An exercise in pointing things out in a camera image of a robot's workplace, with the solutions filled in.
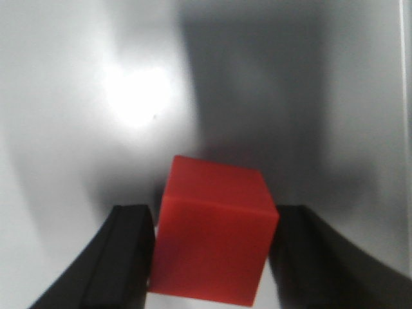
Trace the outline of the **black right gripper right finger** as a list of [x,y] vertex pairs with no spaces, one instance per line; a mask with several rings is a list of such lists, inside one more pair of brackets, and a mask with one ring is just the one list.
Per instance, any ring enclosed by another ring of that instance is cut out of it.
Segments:
[[304,205],[279,205],[269,253],[281,308],[411,308],[411,279]]

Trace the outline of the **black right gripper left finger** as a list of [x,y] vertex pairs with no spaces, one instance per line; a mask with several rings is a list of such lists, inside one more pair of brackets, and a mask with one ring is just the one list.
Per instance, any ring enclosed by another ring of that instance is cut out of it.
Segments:
[[117,205],[32,308],[144,308],[155,244],[146,205]]

